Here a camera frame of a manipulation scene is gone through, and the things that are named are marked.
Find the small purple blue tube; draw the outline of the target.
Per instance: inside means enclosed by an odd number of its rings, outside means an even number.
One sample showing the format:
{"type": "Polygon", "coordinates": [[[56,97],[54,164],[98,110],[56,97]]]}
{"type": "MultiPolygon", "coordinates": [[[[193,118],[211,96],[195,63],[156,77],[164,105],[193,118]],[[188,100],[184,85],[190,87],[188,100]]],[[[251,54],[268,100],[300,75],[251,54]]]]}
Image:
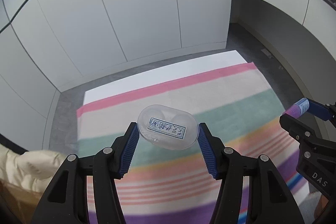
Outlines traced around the small purple blue tube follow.
{"type": "Polygon", "coordinates": [[[284,114],[288,114],[289,116],[297,119],[309,110],[309,106],[309,100],[307,98],[301,98],[299,101],[291,105],[284,114]]]}

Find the clear oval lens case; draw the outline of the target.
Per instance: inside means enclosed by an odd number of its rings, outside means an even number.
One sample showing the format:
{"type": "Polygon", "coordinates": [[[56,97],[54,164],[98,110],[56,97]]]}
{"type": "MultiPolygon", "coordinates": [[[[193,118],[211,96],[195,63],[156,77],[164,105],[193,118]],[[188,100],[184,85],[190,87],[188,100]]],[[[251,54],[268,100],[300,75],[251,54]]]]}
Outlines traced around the clear oval lens case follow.
{"type": "Polygon", "coordinates": [[[163,105],[143,109],[137,127],[148,142],[169,150],[188,149],[199,136],[199,125],[190,113],[163,105]]]}

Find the striped colourful towel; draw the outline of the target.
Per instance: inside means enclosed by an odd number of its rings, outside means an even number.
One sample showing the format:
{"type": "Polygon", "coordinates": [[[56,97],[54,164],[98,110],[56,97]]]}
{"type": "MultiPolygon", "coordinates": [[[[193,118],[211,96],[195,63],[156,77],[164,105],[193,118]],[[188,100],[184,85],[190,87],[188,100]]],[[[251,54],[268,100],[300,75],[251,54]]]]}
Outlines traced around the striped colourful towel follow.
{"type": "Polygon", "coordinates": [[[130,170],[116,181],[126,222],[209,223],[221,183],[202,158],[200,123],[241,155],[269,156],[301,203],[309,187],[295,170],[298,143],[280,127],[284,108],[256,65],[177,74],[141,73],[77,111],[81,157],[111,145],[131,122],[139,126],[130,170]]]}

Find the cream padded chair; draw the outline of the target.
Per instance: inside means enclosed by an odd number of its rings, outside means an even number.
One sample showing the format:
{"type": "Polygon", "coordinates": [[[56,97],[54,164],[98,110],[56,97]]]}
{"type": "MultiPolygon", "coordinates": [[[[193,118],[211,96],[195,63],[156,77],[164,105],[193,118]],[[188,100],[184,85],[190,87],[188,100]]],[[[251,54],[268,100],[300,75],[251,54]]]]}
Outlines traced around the cream padded chair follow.
{"type": "Polygon", "coordinates": [[[2,145],[1,182],[43,193],[65,159],[66,155],[50,150],[19,155],[2,145]]]}

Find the curved white counter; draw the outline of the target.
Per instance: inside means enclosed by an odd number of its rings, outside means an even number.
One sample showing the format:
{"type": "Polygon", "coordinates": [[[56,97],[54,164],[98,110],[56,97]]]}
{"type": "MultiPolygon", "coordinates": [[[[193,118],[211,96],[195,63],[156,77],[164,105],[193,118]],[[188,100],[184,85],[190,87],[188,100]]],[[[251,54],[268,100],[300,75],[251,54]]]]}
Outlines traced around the curved white counter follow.
{"type": "Polygon", "coordinates": [[[232,20],[286,69],[302,94],[335,102],[335,7],[325,0],[232,0],[232,20]]]}

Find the brown cardboard box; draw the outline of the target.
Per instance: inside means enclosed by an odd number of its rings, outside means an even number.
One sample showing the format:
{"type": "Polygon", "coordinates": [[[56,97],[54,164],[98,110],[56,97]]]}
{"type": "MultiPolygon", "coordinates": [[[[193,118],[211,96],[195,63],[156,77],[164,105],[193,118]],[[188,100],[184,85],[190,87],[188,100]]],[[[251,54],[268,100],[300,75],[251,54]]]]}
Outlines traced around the brown cardboard box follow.
{"type": "Polygon", "coordinates": [[[42,193],[25,190],[1,180],[1,197],[21,223],[31,223],[41,196],[42,193]]]}

